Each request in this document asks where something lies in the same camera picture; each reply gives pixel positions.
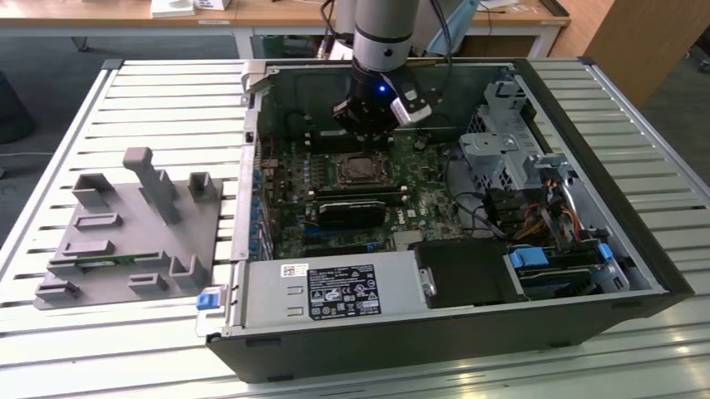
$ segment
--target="desk leg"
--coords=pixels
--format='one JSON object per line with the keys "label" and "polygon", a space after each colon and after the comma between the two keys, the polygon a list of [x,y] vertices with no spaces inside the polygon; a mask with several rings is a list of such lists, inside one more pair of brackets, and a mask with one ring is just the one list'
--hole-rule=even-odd
{"label": "desk leg", "polygon": [[557,25],[549,25],[542,29],[542,33],[536,38],[536,42],[530,48],[530,58],[544,58],[549,55],[553,44],[556,44],[560,29],[561,27]]}
{"label": "desk leg", "polygon": [[254,28],[253,27],[237,27],[233,30],[234,40],[237,41],[237,52],[241,55],[242,60],[254,59],[254,49],[253,49],[253,36]]}
{"label": "desk leg", "polygon": [[71,37],[71,41],[75,43],[76,50],[86,52],[90,50],[90,38],[88,37]]}

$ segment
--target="white label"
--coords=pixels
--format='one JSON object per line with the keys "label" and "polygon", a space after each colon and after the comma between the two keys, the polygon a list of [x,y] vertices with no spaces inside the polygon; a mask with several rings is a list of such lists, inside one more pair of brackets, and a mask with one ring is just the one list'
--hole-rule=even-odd
{"label": "white label", "polygon": [[305,277],[309,264],[282,264],[281,277]]}
{"label": "white label", "polygon": [[219,19],[201,19],[198,23],[201,25],[229,25],[230,21],[222,21]]}
{"label": "white label", "polygon": [[379,306],[379,301],[365,301],[361,303],[362,303],[361,305],[362,308],[375,308],[377,306]]}
{"label": "white label", "polygon": [[115,261],[112,260],[98,260],[95,262],[79,263],[79,266],[83,268],[102,268],[104,266],[115,266]]}

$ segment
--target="metal table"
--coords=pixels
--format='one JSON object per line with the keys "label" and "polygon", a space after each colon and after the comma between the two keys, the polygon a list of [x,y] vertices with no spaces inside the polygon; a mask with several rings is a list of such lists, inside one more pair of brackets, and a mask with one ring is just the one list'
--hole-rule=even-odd
{"label": "metal table", "polygon": [[580,347],[253,386],[203,347],[194,333],[194,298],[35,310],[35,287],[76,202],[70,186],[90,171],[114,182],[134,181],[120,167],[128,146],[151,146],[154,163],[174,180],[194,169],[226,180],[214,283],[229,278],[243,140],[242,61],[126,62],[99,74],[0,251],[2,396],[708,394],[708,187],[596,66],[570,59],[538,60],[534,66],[686,275],[694,298],[653,318],[624,323]]}

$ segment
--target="gray carpet floor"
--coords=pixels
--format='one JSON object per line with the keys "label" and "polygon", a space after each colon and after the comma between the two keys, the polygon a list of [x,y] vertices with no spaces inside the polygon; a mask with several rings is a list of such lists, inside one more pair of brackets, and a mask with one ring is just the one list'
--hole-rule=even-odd
{"label": "gray carpet floor", "polygon": [[[68,38],[0,38],[0,70],[36,120],[36,131],[0,154],[54,152],[70,127],[103,61],[237,58],[231,37],[91,38],[78,52]],[[710,181],[710,75],[681,61],[644,114],[706,181]],[[0,243],[12,229],[50,162],[48,156],[0,157]]]}

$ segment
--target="blue clip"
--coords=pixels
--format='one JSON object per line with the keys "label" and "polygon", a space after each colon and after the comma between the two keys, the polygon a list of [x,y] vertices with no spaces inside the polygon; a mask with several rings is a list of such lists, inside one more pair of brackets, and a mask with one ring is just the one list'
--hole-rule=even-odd
{"label": "blue clip", "polygon": [[221,295],[218,293],[202,293],[198,296],[198,310],[221,308]]}
{"label": "blue clip", "polygon": [[513,251],[513,254],[510,255],[511,262],[518,262],[518,264],[521,264],[517,268],[524,266],[548,266],[550,264],[548,256],[545,255],[545,250],[541,247],[520,248]]}
{"label": "blue clip", "polygon": [[614,253],[612,252],[612,248],[609,247],[609,244],[600,244],[597,248],[600,249],[600,252],[602,253],[604,260],[610,260],[614,257]]}
{"label": "blue clip", "polygon": [[514,252],[509,256],[510,256],[510,263],[513,264],[513,268],[521,268],[524,266],[524,260],[521,259],[521,255],[518,255]]}

